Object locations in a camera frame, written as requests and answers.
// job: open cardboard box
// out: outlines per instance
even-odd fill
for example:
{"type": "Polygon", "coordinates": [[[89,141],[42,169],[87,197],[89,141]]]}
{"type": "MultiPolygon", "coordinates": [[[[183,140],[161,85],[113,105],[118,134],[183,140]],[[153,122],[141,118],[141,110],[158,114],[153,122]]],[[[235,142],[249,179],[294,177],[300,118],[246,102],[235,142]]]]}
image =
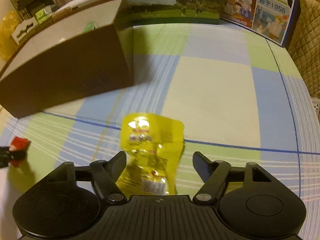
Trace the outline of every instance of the open cardboard box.
{"type": "Polygon", "coordinates": [[[126,0],[101,0],[41,24],[0,72],[0,104],[14,117],[133,85],[126,0]],[[83,33],[96,22],[98,28],[83,33]]]}

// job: table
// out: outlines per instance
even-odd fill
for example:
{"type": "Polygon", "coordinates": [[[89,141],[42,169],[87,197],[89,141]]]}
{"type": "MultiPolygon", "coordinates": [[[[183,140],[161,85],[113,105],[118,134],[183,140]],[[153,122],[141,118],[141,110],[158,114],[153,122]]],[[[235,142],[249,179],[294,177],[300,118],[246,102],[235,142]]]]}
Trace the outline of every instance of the table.
{"type": "MultiPolygon", "coordinates": [[[[305,240],[320,239],[320,128],[305,84],[284,48],[239,26],[165,24],[134,32],[136,85],[22,119],[0,112],[0,145],[32,141],[28,162],[0,170],[0,235],[17,239],[15,200],[64,161],[88,165],[119,150],[122,118],[153,112],[184,123],[179,194],[203,184],[192,154],[233,166],[256,162],[305,203],[305,240]]],[[[87,183],[81,187],[90,188],[87,183]]]]}

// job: power strip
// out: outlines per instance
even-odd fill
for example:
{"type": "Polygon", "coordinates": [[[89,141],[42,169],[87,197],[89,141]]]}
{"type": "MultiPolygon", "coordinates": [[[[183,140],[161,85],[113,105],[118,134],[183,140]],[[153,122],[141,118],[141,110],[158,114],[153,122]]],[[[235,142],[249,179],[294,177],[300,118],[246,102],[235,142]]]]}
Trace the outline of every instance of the power strip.
{"type": "Polygon", "coordinates": [[[320,110],[320,98],[311,98],[313,107],[315,108],[317,117],[319,116],[320,110]]]}

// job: beige quilted cloth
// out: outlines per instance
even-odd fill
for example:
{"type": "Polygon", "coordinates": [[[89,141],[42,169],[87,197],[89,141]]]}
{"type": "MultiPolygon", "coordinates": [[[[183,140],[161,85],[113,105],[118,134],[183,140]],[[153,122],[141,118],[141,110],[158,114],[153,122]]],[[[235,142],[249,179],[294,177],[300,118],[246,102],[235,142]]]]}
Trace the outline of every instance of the beige quilted cloth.
{"type": "Polygon", "coordinates": [[[300,0],[301,13],[288,52],[309,90],[320,91],[320,3],[300,0]]]}

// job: yellow plastic bag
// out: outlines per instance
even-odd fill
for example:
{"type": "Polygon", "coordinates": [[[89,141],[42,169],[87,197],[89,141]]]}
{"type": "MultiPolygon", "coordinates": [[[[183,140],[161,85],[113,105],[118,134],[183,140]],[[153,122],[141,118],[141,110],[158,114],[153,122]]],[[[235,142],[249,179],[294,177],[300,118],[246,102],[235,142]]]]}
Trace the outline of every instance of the yellow plastic bag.
{"type": "Polygon", "coordinates": [[[155,114],[135,113],[122,122],[121,147],[130,160],[117,181],[130,195],[175,195],[175,177],[183,152],[183,124],[155,114]]]}
{"type": "Polygon", "coordinates": [[[8,61],[18,48],[11,34],[19,23],[20,18],[16,11],[8,12],[0,22],[0,57],[5,61],[8,61]]]}

